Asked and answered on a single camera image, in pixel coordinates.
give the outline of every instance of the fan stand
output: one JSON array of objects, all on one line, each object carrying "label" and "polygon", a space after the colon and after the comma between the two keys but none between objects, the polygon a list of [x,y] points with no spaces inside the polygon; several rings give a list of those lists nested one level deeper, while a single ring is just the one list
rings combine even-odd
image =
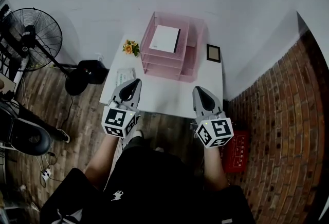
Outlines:
[{"label": "fan stand", "polygon": [[35,45],[65,74],[65,89],[68,94],[75,96],[81,94],[88,85],[88,73],[82,69],[75,69],[68,72],[63,66],[40,44],[38,40]]}]

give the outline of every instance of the white wall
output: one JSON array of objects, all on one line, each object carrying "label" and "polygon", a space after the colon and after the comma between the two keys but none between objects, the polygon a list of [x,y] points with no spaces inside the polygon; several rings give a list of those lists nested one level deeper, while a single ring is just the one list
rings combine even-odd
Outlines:
[{"label": "white wall", "polygon": [[[63,31],[61,61],[95,59],[102,53],[111,66],[114,52],[124,33],[143,33],[153,11],[172,12],[205,19],[208,42],[222,48],[224,97],[231,99],[252,84],[270,67],[276,50],[296,41],[298,28],[291,2],[286,0],[8,0],[12,9],[36,7],[50,13]],[[289,35],[275,33],[278,26]],[[257,55],[269,46],[268,57]],[[244,79],[241,73],[252,70]]]}]

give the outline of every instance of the person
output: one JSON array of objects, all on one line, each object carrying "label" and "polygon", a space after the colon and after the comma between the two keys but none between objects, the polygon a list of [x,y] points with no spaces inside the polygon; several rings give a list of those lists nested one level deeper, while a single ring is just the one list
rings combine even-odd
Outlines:
[{"label": "person", "polygon": [[117,144],[117,137],[105,136],[84,174],[69,172],[42,207],[40,223],[254,223],[242,189],[228,184],[218,147],[205,148],[200,186],[179,158],[151,150],[140,130],[109,178]]}]

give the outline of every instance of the black shirt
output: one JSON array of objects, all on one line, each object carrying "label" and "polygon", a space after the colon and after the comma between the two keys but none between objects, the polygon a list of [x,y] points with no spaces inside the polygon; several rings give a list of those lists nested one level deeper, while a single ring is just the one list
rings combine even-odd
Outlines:
[{"label": "black shirt", "polygon": [[254,223],[239,186],[206,194],[177,157],[142,147],[122,153],[103,193],[97,191],[80,170],[72,169],[40,214],[41,223],[63,218],[73,223],[139,219]]}]

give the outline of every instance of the wooden floor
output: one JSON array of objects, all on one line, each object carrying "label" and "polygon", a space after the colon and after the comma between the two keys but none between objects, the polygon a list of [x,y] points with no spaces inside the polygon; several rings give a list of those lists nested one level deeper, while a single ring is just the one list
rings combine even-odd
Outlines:
[{"label": "wooden floor", "polygon": [[[66,93],[65,77],[54,68],[42,68],[24,75],[28,109],[41,117],[50,125],[60,128],[65,120],[71,104],[71,98]],[[69,118],[63,129],[71,136],[71,142],[54,142],[51,151],[58,160],[51,167],[52,178],[63,180],[73,167],[81,170],[86,168],[94,152],[105,137],[101,127],[103,105],[99,103],[103,85],[89,84],[79,96],[73,97],[73,105]],[[23,103],[23,89],[20,86],[17,100]],[[165,152],[176,155],[195,172],[200,169],[203,157],[203,147],[199,140],[193,139],[189,130],[190,120],[160,115],[142,113],[137,124],[150,139],[153,148],[162,147]],[[25,184],[27,190],[25,199],[34,202],[39,208],[50,197],[60,182],[49,180],[46,188],[40,184],[40,166],[46,165],[43,157],[33,157],[10,151],[7,163],[7,179],[13,185]],[[39,223],[39,213],[27,210],[30,223]]]}]

